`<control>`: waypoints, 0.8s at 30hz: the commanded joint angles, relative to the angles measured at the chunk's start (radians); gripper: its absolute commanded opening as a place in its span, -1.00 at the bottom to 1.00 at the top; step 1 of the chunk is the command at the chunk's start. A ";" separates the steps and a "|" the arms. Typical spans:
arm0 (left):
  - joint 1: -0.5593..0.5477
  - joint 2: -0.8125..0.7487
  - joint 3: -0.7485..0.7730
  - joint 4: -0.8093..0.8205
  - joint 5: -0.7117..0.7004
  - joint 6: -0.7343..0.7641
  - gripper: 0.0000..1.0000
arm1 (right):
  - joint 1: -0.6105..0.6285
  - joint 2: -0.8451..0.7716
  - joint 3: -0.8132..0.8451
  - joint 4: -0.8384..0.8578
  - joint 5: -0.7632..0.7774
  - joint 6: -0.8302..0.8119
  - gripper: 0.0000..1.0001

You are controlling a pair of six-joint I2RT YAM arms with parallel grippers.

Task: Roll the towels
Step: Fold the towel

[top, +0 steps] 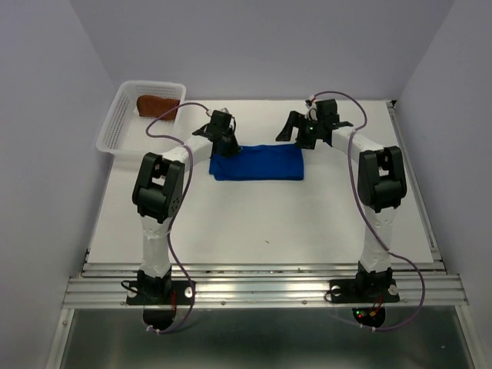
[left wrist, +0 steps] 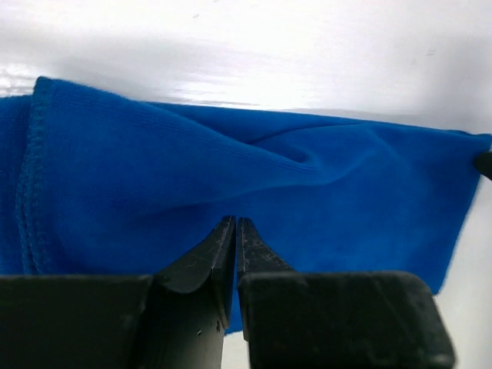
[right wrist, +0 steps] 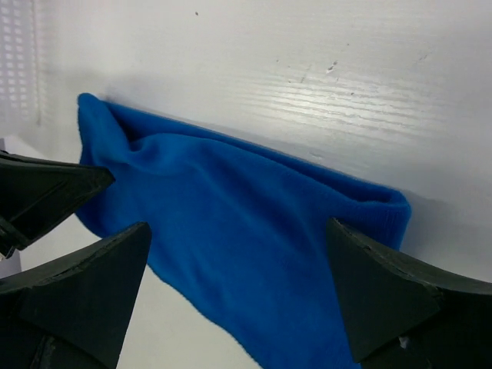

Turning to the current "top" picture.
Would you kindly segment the blue towel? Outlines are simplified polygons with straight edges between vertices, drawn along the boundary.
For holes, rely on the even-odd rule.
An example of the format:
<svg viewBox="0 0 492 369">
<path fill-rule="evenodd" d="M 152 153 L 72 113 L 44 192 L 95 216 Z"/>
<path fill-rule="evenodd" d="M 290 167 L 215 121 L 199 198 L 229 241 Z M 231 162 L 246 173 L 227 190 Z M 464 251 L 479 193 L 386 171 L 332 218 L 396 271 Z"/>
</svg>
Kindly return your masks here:
<svg viewBox="0 0 492 369">
<path fill-rule="evenodd" d="M 209 174 L 216 181 L 302 181 L 302 150 L 295 144 L 243 146 L 234 157 L 214 155 Z"/>
</svg>

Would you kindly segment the brown towel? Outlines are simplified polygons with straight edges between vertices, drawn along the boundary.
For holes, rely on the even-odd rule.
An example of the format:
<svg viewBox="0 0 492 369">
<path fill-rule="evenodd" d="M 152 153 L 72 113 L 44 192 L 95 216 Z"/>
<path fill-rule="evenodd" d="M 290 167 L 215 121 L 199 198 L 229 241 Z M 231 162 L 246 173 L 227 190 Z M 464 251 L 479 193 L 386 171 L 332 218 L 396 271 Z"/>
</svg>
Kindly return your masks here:
<svg viewBox="0 0 492 369">
<path fill-rule="evenodd" d="M 178 99 L 142 95 L 136 101 L 138 113 L 144 118 L 158 118 L 180 104 Z"/>
</svg>

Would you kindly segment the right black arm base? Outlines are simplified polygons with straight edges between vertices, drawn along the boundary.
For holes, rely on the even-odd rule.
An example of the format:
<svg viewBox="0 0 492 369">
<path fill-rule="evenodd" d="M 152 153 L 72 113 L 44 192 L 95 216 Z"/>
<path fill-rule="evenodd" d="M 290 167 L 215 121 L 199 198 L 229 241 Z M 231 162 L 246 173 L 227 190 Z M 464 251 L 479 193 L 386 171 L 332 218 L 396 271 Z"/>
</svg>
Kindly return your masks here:
<svg viewBox="0 0 492 369">
<path fill-rule="evenodd" d="M 367 271 L 361 262 L 353 278 L 329 280 L 324 295 L 333 304 L 369 304 L 374 302 L 397 303 L 400 296 L 392 268 L 383 271 Z"/>
</svg>

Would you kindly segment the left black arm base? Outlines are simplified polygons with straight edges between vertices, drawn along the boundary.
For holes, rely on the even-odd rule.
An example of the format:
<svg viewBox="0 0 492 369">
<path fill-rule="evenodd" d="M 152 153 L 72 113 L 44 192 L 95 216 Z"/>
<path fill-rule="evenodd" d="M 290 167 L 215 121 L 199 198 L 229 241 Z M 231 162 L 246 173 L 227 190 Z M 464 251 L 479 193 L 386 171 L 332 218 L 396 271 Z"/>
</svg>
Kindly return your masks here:
<svg viewBox="0 0 492 369">
<path fill-rule="evenodd" d="M 164 277 L 150 277 L 138 271 L 136 280 L 123 280 L 126 304 L 130 306 L 192 306 L 194 281 L 173 281 L 169 271 Z"/>
</svg>

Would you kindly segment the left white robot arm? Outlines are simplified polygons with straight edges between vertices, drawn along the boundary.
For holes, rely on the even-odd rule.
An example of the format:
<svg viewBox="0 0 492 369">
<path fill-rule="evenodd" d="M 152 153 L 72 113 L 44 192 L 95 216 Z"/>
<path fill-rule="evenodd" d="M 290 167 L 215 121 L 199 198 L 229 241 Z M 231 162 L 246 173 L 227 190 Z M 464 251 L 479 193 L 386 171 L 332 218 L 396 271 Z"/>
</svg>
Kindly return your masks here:
<svg viewBox="0 0 492 369">
<path fill-rule="evenodd" d="M 225 108 L 208 111 L 207 115 L 210 121 L 185 141 L 170 135 L 152 135 L 177 146 L 161 154 L 144 155 L 132 192 L 143 236 L 138 280 L 146 282 L 144 292 L 155 303 L 170 297 L 170 233 L 190 187 L 194 166 L 217 155 L 230 158 L 241 152 L 233 115 Z"/>
</svg>

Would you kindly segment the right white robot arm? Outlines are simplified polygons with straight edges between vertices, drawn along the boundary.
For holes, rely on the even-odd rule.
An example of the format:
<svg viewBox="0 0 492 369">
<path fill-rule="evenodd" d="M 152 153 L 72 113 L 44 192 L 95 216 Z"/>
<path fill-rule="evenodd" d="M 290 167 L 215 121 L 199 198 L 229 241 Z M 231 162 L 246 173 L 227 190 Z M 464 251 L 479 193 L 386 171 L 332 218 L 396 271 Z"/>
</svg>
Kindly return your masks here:
<svg viewBox="0 0 492 369">
<path fill-rule="evenodd" d="M 365 223 L 364 246 L 359 260 L 367 273 L 391 268 L 391 232 L 396 210 L 407 194 L 404 158 L 398 146 L 383 146 L 363 136 L 360 128 L 342 121 L 334 99 L 306 101 L 304 114 L 291 111 L 277 141 L 290 141 L 313 150 L 318 141 L 347 155 L 352 192 Z"/>
</svg>

